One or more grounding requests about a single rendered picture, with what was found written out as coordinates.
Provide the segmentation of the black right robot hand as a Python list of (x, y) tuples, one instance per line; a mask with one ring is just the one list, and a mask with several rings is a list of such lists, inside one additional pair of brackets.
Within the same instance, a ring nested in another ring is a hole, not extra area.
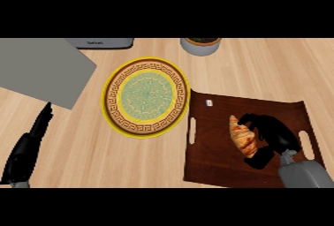
[(274, 158), (274, 153), (283, 154), (287, 150), (299, 152), (302, 147), (296, 135), (284, 123), (272, 116), (247, 113), (241, 116), (238, 125), (250, 123), (250, 130), (257, 129), (259, 140), (268, 145), (260, 147), (254, 156), (244, 162), (262, 170)]

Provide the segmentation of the golden brown croissant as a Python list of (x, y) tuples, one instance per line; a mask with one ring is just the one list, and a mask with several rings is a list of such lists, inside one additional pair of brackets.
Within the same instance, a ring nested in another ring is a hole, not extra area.
[(229, 116), (229, 136), (244, 156), (252, 158), (257, 152), (256, 134), (234, 115)]

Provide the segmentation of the dark brown wooden tray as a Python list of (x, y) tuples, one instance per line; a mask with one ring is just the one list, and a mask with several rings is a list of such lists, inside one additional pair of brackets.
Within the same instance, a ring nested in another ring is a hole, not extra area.
[(303, 102), (272, 102), (216, 94), (191, 93), (184, 180), (223, 187), (281, 187), (281, 161), (263, 169), (244, 162), (229, 137), (229, 118), (253, 113), (277, 117), (291, 132), (306, 132), (315, 161), (324, 162)]

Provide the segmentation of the yellow green patterned plate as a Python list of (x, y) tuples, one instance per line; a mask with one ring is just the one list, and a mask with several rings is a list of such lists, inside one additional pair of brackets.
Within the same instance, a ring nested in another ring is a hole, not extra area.
[(121, 64), (102, 89), (102, 112), (116, 131), (133, 139), (161, 136), (188, 110), (191, 87), (181, 68), (147, 56)]

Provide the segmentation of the grey plant pot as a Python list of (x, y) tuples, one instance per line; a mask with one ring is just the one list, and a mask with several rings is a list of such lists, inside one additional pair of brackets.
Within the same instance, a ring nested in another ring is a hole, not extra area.
[(189, 38), (182, 38), (181, 44), (182, 44), (184, 50), (191, 55), (198, 57), (206, 57), (206, 56), (210, 56), (218, 51), (220, 38), (218, 38), (212, 42), (195, 42)]

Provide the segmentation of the grey appliance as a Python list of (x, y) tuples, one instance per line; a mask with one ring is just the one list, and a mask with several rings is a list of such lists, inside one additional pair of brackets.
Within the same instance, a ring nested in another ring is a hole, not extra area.
[(129, 49), (133, 38), (67, 38), (77, 49)]

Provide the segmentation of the flat grey panel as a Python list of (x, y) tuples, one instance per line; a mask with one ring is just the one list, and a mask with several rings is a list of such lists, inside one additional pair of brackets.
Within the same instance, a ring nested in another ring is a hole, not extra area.
[(73, 109), (96, 65), (62, 38), (0, 38), (0, 87)]

